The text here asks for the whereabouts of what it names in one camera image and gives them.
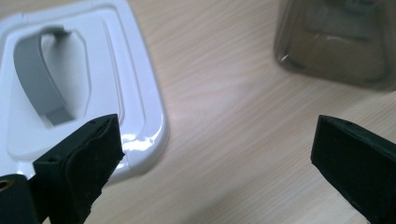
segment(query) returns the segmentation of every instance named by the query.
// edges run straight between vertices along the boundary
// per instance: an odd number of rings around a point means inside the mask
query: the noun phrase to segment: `white plastic lid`
[[[38,115],[14,66],[26,36],[63,27],[68,37],[42,36],[51,77],[73,119],[52,124]],[[35,174],[32,162],[90,119],[118,114],[123,160],[113,177],[137,175],[161,155],[168,124],[144,41],[123,0],[84,1],[0,21],[0,175]]]

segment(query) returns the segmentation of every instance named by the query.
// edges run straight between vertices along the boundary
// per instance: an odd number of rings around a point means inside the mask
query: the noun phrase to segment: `white plastic container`
[[[36,113],[13,53],[28,35],[62,26],[62,42],[43,35],[42,51],[72,120],[53,125]],[[0,175],[35,174],[32,162],[90,119],[118,114],[125,157],[113,177],[145,171],[163,152],[169,128],[149,56],[123,0],[83,1],[0,21]]]

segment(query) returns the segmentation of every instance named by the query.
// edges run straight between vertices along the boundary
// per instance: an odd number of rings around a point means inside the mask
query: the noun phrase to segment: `light wood surface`
[[[1,0],[0,17],[67,0]],[[292,74],[277,0],[131,0],[171,135],[147,173],[107,186],[86,223],[367,221],[311,164],[319,114],[396,142],[396,93]]]

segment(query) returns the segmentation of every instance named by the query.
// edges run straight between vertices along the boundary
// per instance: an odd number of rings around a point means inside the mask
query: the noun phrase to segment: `table surface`
[[[0,18],[68,0],[1,0]],[[396,142],[396,93],[276,63],[277,0],[131,0],[171,135],[145,174],[107,186],[86,223],[360,223],[311,164],[319,114]]]

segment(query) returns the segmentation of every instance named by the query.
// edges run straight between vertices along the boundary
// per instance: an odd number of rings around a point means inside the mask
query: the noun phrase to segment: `plastic box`
[[[289,0],[280,13],[275,54],[282,66],[366,87],[394,81],[395,1]]]

